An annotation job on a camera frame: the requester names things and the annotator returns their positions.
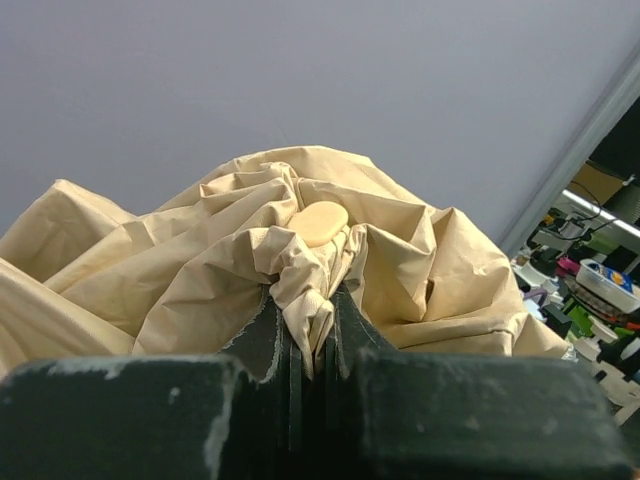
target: gray surface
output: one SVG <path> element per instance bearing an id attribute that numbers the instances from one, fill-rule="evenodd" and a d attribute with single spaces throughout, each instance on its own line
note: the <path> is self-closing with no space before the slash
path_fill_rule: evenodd
<path id="1" fill-rule="evenodd" d="M 141 213 L 318 143 L 499 239 L 639 24 L 636 0 L 2 2 L 0 232 L 56 177 Z"/>

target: round yellow object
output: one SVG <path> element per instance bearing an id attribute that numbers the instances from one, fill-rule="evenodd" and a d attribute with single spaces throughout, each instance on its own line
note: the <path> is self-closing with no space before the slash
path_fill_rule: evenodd
<path id="1" fill-rule="evenodd" d="M 614 281 L 616 285 L 624 284 L 624 277 L 620 275 L 618 272 L 613 272 L 611 274 L 611 279 Z"/>
<path id="2" fill-rule="evenodd" d="M 334 202 L 316 202 L 296 213 L 287 228 L 302 237 L 308 247 L 329 243 L 349 221 L 349 214 Z"/>

